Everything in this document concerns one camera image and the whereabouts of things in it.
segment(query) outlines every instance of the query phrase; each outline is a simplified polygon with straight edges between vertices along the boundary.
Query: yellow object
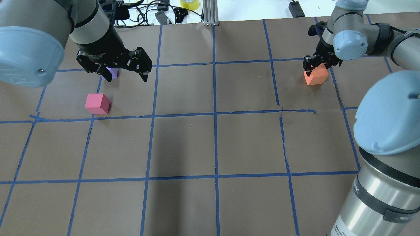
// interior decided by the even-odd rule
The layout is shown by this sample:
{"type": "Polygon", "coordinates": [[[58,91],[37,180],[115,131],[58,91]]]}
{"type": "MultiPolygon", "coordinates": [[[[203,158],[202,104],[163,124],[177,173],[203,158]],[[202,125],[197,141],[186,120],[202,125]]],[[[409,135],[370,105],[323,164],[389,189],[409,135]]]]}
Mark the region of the yellow object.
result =
{"type": "Polygon", "coordinates": [[[197,8],[200,6],[200,2],[198,0],[180,0],[181,1],[181,7],[187,8],[190,10],[197,10],[197,8]]]}

